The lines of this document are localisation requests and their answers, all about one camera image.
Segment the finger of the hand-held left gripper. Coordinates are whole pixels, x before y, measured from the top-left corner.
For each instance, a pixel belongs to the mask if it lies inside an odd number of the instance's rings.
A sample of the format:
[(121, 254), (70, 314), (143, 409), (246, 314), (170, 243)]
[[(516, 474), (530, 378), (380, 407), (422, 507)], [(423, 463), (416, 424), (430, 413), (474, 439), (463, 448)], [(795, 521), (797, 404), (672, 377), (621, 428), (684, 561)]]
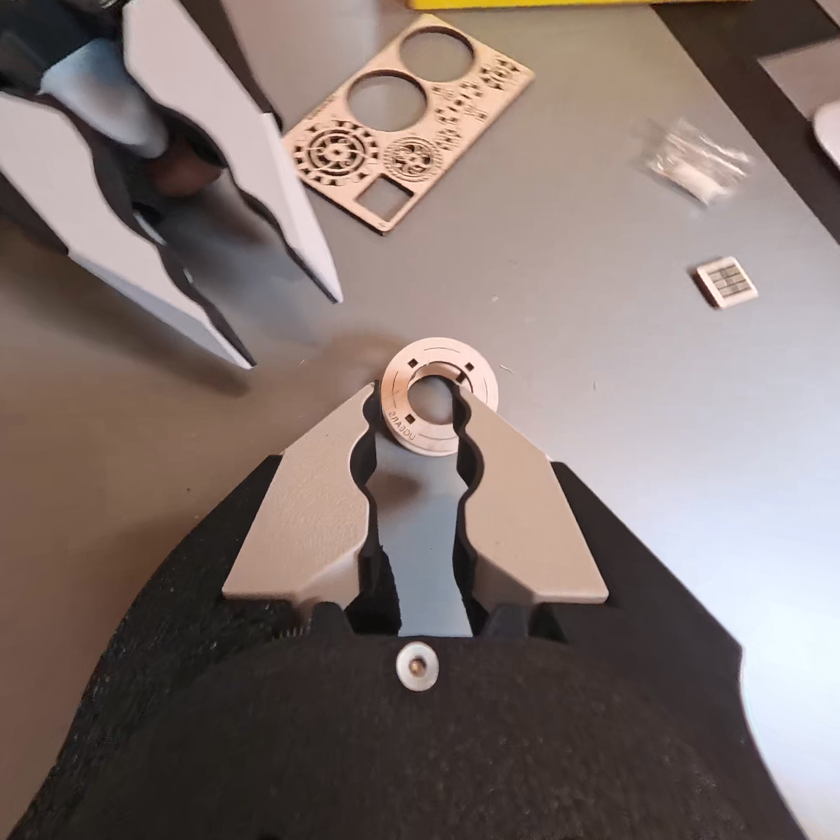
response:
[(323, 294), (341, 303), (332, 255), (274, 113), (251, 97), (180, 2), (126, 3), (122, 39), (134, 79), (206, 135), (243, 201), (276, 230)]
[(244, 370), (256, 361), (152, 226), (108, 143), (48, 104), (2, 93), (2, 176), (76, 264)]

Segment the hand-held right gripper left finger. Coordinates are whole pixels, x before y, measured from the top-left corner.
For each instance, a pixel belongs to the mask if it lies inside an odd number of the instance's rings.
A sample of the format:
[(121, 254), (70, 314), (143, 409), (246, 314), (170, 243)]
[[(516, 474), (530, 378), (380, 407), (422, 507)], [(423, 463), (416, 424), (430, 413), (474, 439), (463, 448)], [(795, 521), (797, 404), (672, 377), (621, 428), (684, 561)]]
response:
[(318, 603), (347, 607), (360, 595), (371, 504), (351, 457), (371, 431), (364, 408), (374, 393), (373, 383), (363, 386), (282, 452), (224, 598), (288, 601), (310, 614)]

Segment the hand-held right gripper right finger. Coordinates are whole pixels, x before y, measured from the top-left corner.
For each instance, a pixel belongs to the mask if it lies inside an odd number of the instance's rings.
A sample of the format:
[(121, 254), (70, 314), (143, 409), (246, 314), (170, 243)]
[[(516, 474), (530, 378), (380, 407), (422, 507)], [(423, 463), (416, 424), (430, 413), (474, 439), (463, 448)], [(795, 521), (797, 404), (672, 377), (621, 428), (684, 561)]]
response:
[(469, 389), (454, 392), (454, 570), (467, 603), (603, 604), (607, 585), (543, 451)]

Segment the wooden spool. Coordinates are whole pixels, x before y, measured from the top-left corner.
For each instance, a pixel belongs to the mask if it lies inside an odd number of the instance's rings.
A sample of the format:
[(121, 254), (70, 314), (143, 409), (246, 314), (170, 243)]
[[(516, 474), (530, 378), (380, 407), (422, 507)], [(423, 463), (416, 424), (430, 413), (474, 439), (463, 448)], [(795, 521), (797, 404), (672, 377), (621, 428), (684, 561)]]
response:
[(405, 449), (426, 457), (457, 453), (458, 436), (451, 423), (431, 423), (413, 409), (412, 386), (430, 376), (464, 386), (496, 411), (497, 378), (489, 362), (469, 345), (448, 338), (420, 339), (400, 350), (381, 380), (381, 412), (394, 439)]

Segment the person's left hand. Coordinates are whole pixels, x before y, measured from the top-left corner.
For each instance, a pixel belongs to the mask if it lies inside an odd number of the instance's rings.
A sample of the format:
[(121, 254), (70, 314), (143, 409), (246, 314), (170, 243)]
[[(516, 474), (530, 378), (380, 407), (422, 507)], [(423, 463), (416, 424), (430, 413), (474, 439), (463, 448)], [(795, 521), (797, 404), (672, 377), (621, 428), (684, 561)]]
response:
[(187, 198), (215, 183), (222, 167), (202, 158), (183, 137), (173, 140), (158, 158), (143, 163), (156, 191), (168, 198)]

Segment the laser-cut wooden sheet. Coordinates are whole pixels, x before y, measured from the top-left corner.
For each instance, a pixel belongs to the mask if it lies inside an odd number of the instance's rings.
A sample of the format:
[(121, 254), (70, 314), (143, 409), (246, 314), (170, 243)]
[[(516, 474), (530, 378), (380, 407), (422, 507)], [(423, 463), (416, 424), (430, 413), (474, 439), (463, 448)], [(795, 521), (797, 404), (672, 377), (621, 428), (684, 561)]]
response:
[[(471, 63), (454, 80), (427, 80), (403, 60), (417, 35), (446, 35)], [(349, 104), (359, 83), (402, 79), (420, 90), (422, 116), (399, 131), (359, 120)], [(380, 235), (398, 225), (527, 89), (534, 72), (432, 14), (417, 16), (364, 67), (286, 131), (301, 182)]]

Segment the yellow plastic bin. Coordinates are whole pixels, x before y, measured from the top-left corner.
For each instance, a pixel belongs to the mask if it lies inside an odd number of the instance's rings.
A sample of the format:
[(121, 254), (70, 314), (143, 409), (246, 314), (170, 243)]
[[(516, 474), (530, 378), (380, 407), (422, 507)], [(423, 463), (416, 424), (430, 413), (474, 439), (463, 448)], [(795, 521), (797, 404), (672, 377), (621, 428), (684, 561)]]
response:
[(489, 11), (543, 7), (618, 7), (679, 4), (679, 1), (405, 1), (416, 11)]

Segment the small slotted wooden piece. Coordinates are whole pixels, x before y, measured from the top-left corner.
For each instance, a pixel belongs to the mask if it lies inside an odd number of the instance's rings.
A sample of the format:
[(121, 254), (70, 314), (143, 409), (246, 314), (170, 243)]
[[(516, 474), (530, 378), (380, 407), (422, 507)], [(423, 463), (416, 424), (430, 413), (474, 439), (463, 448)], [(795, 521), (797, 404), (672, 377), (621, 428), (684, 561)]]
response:
[(760, 295), (739, 261), (731, 256), (697, 266), (692, 277), (707, 302), (717, 310), (733, 308)]

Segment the clear plastic bag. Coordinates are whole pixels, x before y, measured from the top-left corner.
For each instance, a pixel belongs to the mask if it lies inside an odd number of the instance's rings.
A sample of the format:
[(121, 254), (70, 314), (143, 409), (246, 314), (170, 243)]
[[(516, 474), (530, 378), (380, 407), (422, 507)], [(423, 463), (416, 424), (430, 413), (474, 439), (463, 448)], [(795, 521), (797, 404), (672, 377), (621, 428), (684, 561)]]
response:
[(668, 126), (653, 124), (641, 163), (705, 207), (736, 193), (754, 167), (749, 153), (713, 140), (683, 118)]

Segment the white flat device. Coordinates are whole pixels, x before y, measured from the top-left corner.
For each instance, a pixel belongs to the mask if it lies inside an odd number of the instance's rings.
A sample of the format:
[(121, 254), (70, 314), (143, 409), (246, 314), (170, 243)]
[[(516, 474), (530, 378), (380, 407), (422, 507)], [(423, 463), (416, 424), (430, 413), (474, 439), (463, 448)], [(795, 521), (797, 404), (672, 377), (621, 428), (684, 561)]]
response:
[(813, 132), (819, 146), (838, 169), (840, 101), (834, 100), (820, 106), (813, 115)]

